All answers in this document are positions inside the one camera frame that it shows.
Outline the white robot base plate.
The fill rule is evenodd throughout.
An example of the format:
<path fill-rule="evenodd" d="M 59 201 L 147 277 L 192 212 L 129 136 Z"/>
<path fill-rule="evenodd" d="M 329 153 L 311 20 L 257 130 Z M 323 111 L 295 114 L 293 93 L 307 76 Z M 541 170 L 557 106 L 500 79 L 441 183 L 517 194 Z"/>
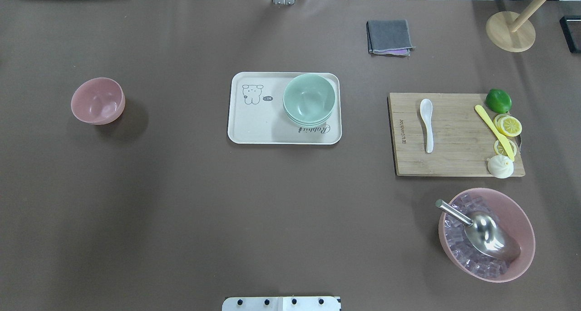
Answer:
<path fill-rule="evenodd" d="M 340 297 L 335 296 L 256 296 L 230 297 L 222 311 L 340 311 Z"/>

